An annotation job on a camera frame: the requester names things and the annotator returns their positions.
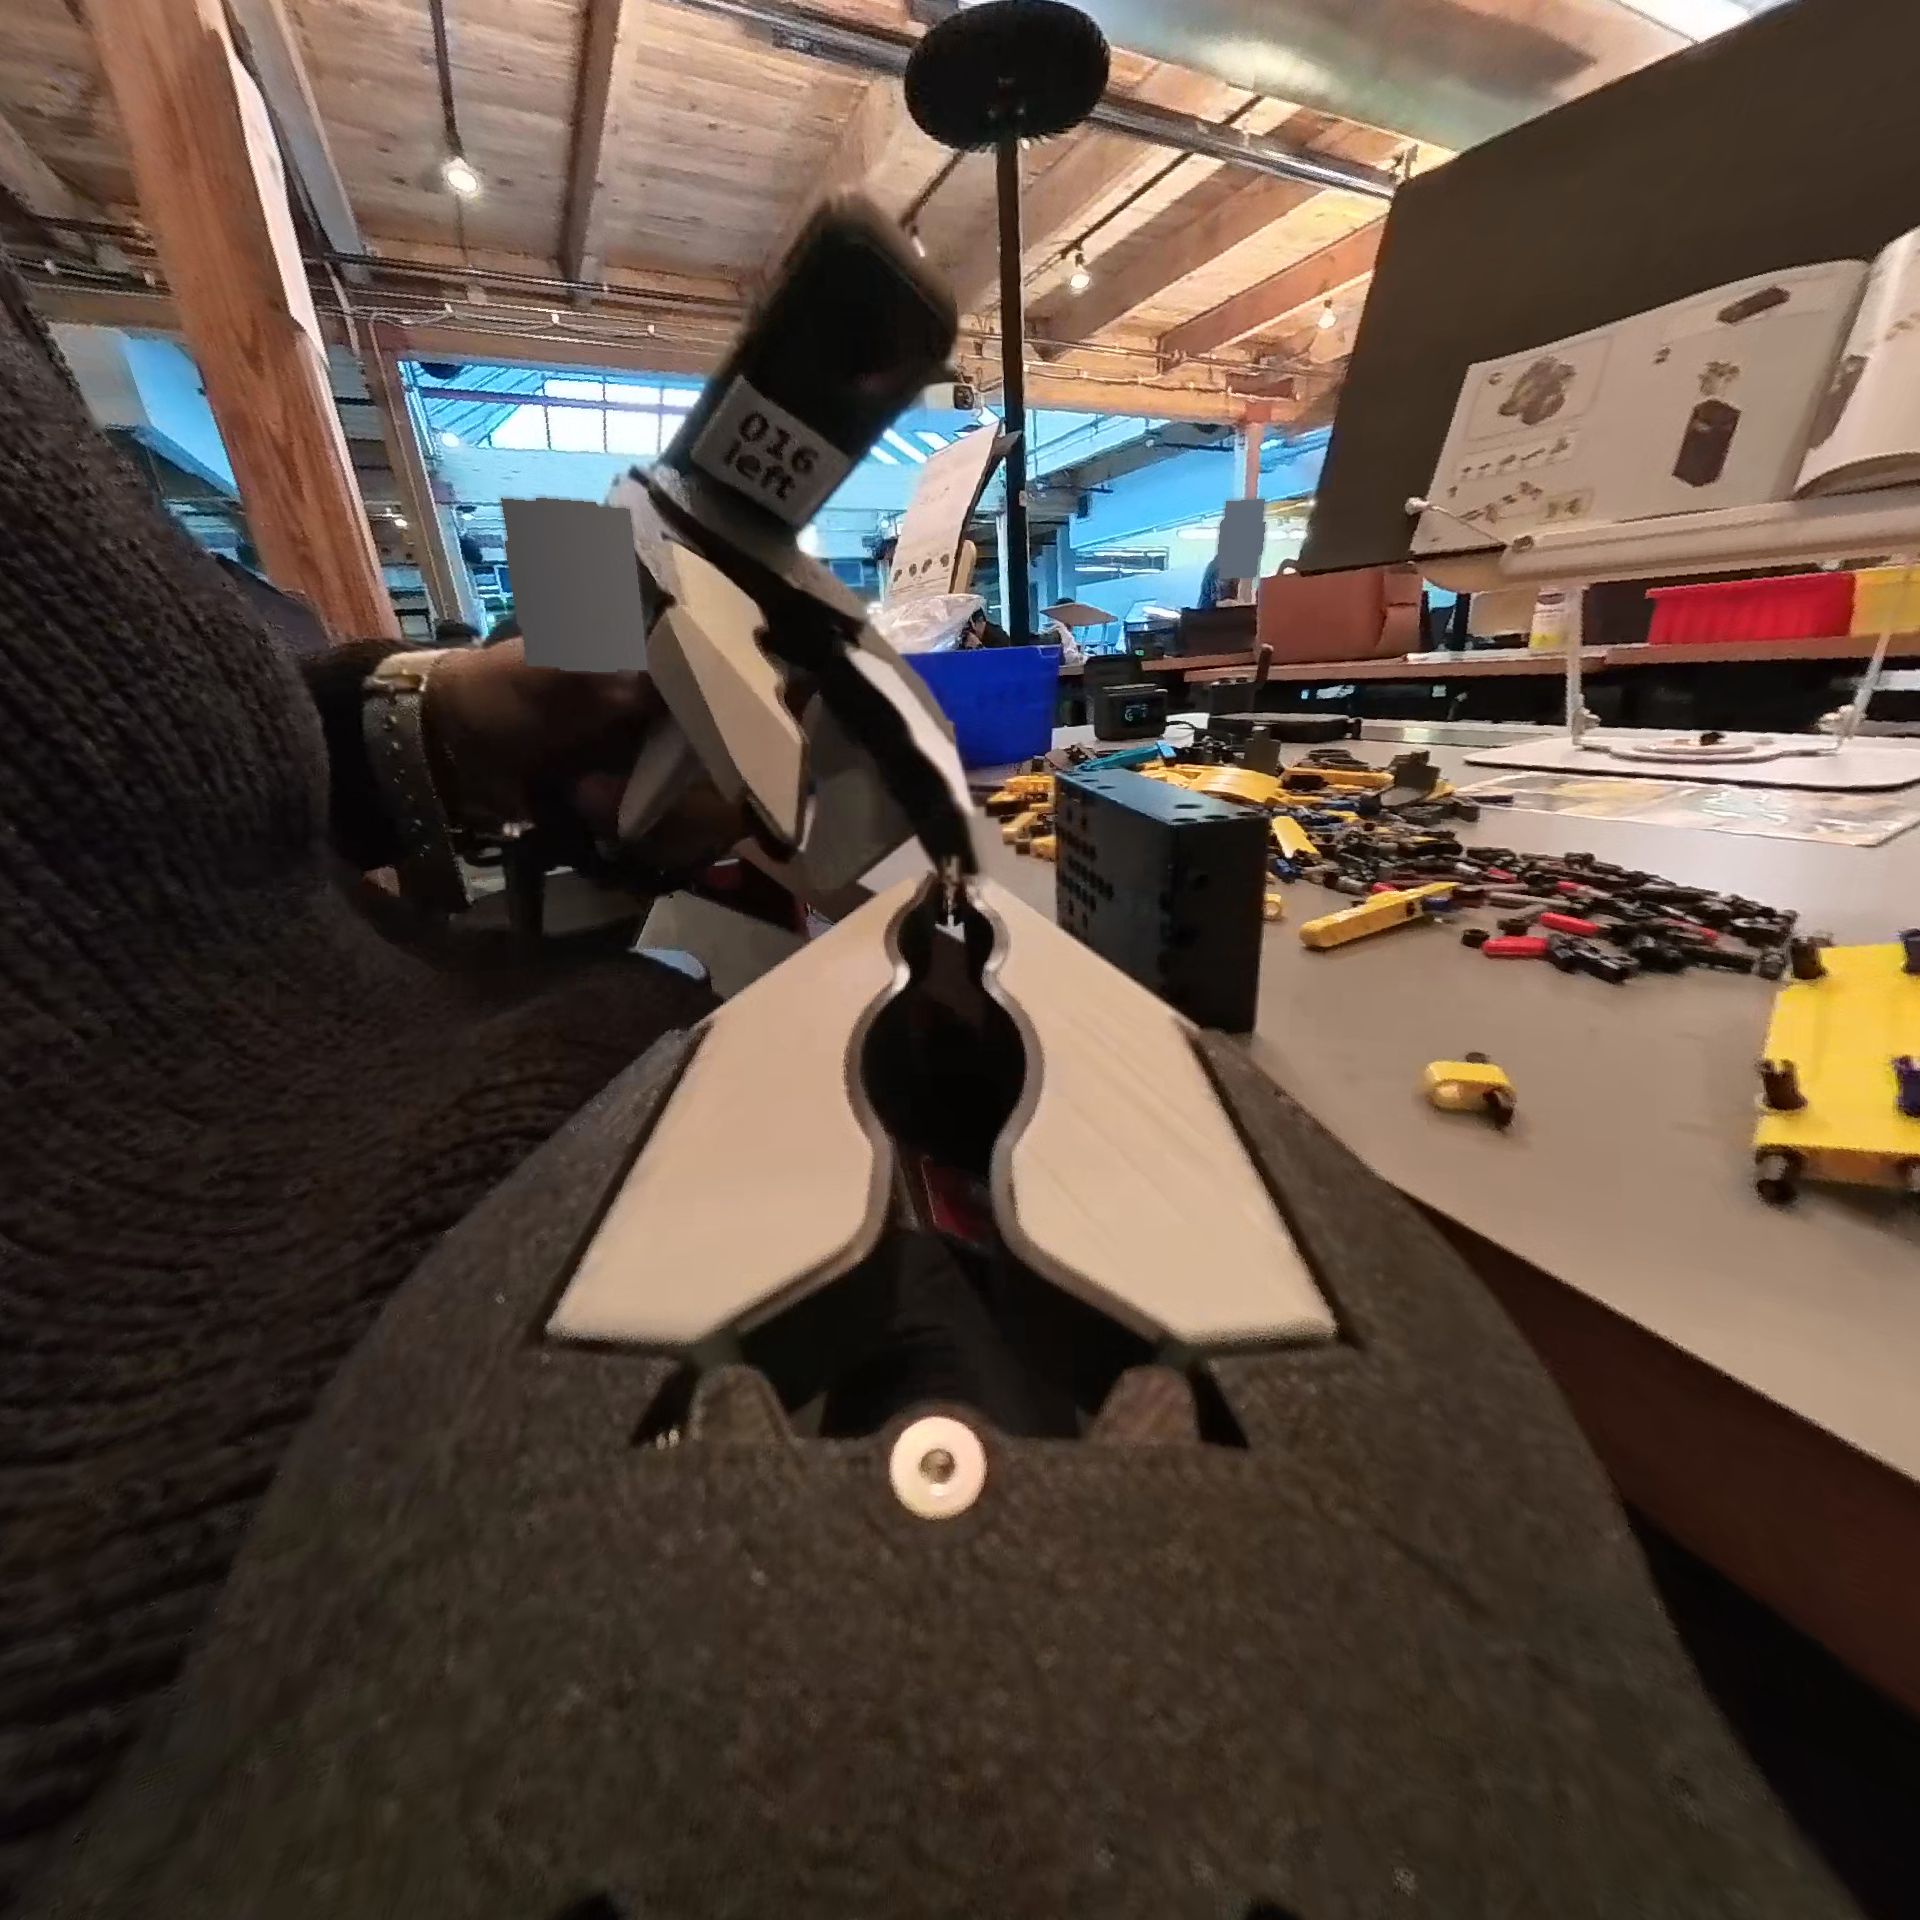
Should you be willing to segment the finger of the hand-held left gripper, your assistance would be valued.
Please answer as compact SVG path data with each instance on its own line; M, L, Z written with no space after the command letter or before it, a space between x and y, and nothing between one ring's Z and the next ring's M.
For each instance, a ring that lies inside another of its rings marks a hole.
M780 803L787 875L825 905L916 843L939 884L977 875L976 807L960 755L916 673L822 599L780 607Z
M775 861L809 823L809 747L760 647L758 607L716 564L667 537L633 541L619 596L614 673L656 700L614 811L622 852L665 848L667 820L703 784Z

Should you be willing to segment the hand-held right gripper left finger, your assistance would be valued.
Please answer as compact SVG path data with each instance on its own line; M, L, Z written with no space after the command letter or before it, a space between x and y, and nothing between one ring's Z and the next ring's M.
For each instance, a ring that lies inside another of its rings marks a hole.
M544 1331L692 1354L841 1280L879 1242L899 1146L864 1048L908 965L899 880L710 1016Z

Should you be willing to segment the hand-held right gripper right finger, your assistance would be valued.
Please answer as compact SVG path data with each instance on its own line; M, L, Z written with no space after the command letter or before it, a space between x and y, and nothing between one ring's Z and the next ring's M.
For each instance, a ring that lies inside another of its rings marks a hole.
M991 1217L1032 1274L1195 1354L1300 1347L1334 1312L1205 1069L1195 1029L993 880L984 995L1024 1055Z

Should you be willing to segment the black perforated block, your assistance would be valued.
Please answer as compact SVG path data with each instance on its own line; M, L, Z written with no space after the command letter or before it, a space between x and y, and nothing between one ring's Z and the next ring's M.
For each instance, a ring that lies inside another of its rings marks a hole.
M1256 1029L1267 817L1137 772L1053 781L1060 928L1188 1021Z

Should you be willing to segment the person's left hand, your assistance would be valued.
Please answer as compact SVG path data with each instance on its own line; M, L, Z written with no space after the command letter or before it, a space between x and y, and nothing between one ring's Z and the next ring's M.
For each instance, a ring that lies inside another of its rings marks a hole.
M423 685L449 820L483 834L529 826L551 865L629 895L669 892L749 836L744 807L700 767L649 832L619 836L638 756L667 719L646 675L532 666L517 641L443 652Z

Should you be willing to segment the blue plastic bin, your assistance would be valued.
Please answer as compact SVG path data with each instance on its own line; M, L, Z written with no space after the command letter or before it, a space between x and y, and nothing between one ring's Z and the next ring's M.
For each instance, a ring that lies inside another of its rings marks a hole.
M1055 644L924 652L905 663L948 720L968 775L1048 751L1062 668Z

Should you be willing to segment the white paper sign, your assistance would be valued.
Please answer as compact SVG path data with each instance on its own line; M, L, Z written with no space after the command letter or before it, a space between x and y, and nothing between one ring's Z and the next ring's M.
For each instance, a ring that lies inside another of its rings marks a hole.
M971 428L927 456L908 498L887 568L884 599L915 603L953 592L973 507L1001 457L996 424Z

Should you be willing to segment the black pole with round disc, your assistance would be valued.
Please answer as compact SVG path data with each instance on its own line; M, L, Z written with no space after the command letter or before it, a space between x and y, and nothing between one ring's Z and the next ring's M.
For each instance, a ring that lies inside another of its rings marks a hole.
M1005 441L998 515L1001 620L1015 647L1032 643L1027 515L1024 173L1027 141L1081 128L1110 76L1096 24L1060 2L960 7L927 31L903 76L915 125L951 153L993 157L998 399Z

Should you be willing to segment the small yellow connector with pin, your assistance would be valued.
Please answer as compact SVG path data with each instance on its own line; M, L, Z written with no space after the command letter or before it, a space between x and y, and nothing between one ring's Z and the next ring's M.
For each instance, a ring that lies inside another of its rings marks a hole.
M1505 1069L1478 1052L1457 1060L1429 1063L1422 1092L1437 1113L1471 1116L1494 1129L1510 1127L1519 1104Z

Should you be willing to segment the heap of mixed building bricks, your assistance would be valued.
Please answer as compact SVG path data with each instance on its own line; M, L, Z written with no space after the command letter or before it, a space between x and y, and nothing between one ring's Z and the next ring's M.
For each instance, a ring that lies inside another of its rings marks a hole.
M1263 820L1269 909L1279 887L1312 882L1369 896L1454 875L1457 832L1480 817L1424 752L1379 769L1349 752L1312 752L1273 771L1195 760L1153 743L1113 755L1055 751L987 780L976 796L998 840L1024 857L1065 861L1059 784L1067 775L1135 775L1184 800L1212 800Z

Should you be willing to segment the black studded wristband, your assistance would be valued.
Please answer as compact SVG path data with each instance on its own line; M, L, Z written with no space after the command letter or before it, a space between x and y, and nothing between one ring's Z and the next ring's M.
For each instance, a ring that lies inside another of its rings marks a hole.
M358 733L390 827L400 895L430 912L460 916L469 908L464 865L424 733L424 691L438 658L437 652L381 658L361 685Z

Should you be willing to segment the long yellow holed beam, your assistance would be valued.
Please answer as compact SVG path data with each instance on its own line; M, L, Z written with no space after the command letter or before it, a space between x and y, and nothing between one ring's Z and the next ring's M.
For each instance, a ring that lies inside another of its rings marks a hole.
M1456 905L1460 892L1454 880L1432 880L1417 887L1400 887L1369 895L1343 909L1312 919L1299 928L1299 941L1310 954L1343 952L1388 932L1429 923Z

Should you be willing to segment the pile of small connector pins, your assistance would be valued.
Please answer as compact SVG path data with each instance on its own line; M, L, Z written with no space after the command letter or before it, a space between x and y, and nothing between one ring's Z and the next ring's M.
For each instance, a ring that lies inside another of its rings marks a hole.
M1471 850L1456 880L1456 905L1473 916L1463 946L1606 987L1688 973L1783 981L1808 945L1784 908L1588 852Z

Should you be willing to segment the brown leather bag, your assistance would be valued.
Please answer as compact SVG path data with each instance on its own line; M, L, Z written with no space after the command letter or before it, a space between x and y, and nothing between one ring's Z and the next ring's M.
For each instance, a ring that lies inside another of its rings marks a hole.
M1277 572L1254 599L1254 652L1273 666L1405 658L1422 649L1424 576L1409 564Z

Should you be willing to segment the person's dark knit sweater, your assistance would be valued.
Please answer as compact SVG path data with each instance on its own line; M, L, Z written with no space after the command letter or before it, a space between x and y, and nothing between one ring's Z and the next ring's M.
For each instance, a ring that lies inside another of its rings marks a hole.
M331 1379L713 997L392 938L301 661L121 459L5 260L3 1907L150 1730Z

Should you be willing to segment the black divider panel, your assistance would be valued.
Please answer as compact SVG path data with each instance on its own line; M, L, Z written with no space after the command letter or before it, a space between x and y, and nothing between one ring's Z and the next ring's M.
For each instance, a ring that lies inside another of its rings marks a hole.
M1415 176L1392 201L1303 569L1407 559L1471 363L1918 220L1918 4L1751 17Z

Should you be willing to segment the yellow sticker sheet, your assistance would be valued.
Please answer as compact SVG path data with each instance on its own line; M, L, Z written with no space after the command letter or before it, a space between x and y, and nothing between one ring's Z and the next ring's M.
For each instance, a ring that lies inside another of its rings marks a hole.
M1880 848L1918 827L1913 793L1519 772L1465 784L1480 810L1508 807L1588 823L1727 832L1817 848Z

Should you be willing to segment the yellow brick assembly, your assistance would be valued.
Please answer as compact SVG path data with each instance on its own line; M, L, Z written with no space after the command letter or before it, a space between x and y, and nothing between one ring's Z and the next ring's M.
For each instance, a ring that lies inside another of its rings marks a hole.
M1918 931L1792 941L1757 1077L1760 1200L1787 1207L1808 1185L1915 1197Z

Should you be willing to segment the clear acrylic book stand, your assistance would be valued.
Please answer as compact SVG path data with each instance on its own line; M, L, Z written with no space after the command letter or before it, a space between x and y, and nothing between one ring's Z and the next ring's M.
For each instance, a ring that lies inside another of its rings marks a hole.
M1632 578L1685 580L1707 572L1814 560L1911 564L1915 536L1918 487L1883 487L1761 507L1558 527L1463 551L1424 551L1415 544L1413 560L1422 576L1457 592L1545 587L1567 596L1566 716L1558 733L1581 736L1585 730L1623 730L1599 728L1585 706L1579 624L1585 589ZM1809 733L1840 741L1868 736L1864 706L1880 680L1893 641L1896 635L1875 641L1853 701Z

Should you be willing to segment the open instruction booklet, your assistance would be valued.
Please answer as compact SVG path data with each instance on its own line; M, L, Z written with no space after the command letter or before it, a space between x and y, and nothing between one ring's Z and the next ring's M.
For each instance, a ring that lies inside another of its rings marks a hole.
M1904 489L1918 231L1471 367L1409 553Z

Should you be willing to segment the red plastic bin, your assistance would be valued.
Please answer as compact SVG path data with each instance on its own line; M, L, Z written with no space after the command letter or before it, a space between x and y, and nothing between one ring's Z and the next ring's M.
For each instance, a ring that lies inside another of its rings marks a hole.
M1851 569L1648 587L1652 647L1835 641L1853 628Z

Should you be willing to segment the wooden post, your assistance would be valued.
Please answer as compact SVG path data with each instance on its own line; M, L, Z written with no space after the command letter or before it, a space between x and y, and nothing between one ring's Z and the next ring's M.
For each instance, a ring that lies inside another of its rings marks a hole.
M335 634L396 641L278 141L225 11L86 2L85 13L255 553Z

